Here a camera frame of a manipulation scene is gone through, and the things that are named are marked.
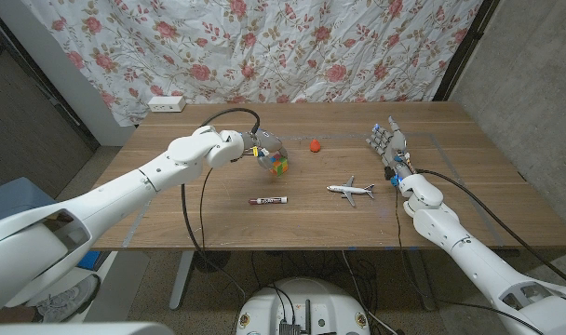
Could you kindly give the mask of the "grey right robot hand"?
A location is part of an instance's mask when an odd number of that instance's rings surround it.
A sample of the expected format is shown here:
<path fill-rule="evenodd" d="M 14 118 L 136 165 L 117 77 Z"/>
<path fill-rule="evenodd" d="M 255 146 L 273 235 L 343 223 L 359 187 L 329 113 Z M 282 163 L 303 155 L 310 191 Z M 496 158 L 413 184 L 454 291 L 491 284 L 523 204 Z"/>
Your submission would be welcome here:
<path fill-rule="evenodd" d="M 366 143 L 381 157 L 384 164 L 384 178 L 398 186 L 403 179 L 415 174 L 410 162 L 405 135 L 392 116 L 388 117 L 390 129 L 376 124 Z"/>

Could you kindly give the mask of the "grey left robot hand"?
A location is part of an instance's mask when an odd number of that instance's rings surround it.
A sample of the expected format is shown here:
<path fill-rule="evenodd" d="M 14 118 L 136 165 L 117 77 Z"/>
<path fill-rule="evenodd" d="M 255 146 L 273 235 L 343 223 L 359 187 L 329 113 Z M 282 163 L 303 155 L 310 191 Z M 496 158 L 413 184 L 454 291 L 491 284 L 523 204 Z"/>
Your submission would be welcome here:
<path fill-rule="evenodd" d="M 282 141 L 269 131 L 259 128 L 255 133 L 243 132 L 242 139 L 244 154 L 256 157 L 258 164 L 264 169 L 273 167 L 275 154 L 279 154 L 283 158 L 288 157 Z"/>

